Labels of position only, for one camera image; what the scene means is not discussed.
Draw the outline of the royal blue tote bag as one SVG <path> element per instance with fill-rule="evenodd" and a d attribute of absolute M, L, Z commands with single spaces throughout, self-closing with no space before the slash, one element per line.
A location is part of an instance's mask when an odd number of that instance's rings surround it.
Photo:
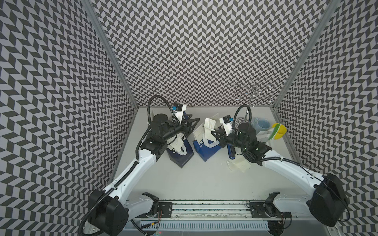
<path fill-rule="evenodd" d="M 203 140 L 203 124 L 200 127 L 196 128 L 193 132 L 195 140 L 193 141 L 194 148 L 197 154 L 201 157 L 201 159 L 206 162 L 208 161 L 215 153 L 217 153 L 221 147 L 219 146 L 219 142 L 215 141 L 208 141 Z"/>

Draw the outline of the blue black stapler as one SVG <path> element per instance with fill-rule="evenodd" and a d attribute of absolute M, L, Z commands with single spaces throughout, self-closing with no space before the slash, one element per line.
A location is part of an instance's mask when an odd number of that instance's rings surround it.
<path fill-rule="evenodd" d="M 234 160 L 236 158 L 235 147 L 233 145 L 227 145 L 227 151 L 229 159 Z"/>

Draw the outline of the navy tote bag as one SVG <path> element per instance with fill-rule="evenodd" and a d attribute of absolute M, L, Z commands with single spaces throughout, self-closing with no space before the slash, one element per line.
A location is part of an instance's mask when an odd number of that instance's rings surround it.
<path fill-rule="evenodd" d="M 168 145 L 167 153 L 170 160 L 180 168 L 183 168 L 194 156 L 194 151 L 185 136 L 180 141 L 177 138 L 175 142 Z"/>

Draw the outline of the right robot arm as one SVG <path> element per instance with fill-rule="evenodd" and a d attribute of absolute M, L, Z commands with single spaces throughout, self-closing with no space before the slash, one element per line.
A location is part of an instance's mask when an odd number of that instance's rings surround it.
<path fill-rule="evenodd" d="M 221 147 L 232 146 L 250 163 L 272 170 L 301 188 L 304 195 L 286 195 L 280 191 L 270 193 L 262 204 L 264 214 L 277 218 L 285 213 L 311 215 L 318 222 L 334 227 L 348 212 L 348 200 L 341 180 L 334 174 L 322 175 L 287 159 L 269 146 L 272 136 L 263 138 L 253 127 L 252 110 L 248 105 L 248 121 L 236 125 L 230 115 L 220 119 L 220 128 L 210 129 Z"/>

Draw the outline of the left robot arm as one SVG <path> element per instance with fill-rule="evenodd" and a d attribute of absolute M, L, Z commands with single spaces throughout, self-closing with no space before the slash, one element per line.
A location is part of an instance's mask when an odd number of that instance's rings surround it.
<path fill-rule="evenodd" d="M 169 104 L 161 95 L 153 95 L 147 104 L 148 127 L 141 136 L 135 159 L 103 190 L 95 190 L 88 199 L 88 212 L 83 216 L 78 234 L 84 236 L 86 223 L 98 229 L 94 233 L 119 235 L 128 222 L 140 215 L 156 216 L 159 198 L 148 192 L 135 199 L 129 196 L 143 175 L 159 160 L 168 146 L 189 137 L 199 118 L 186 112 L 186 104 Z"/>

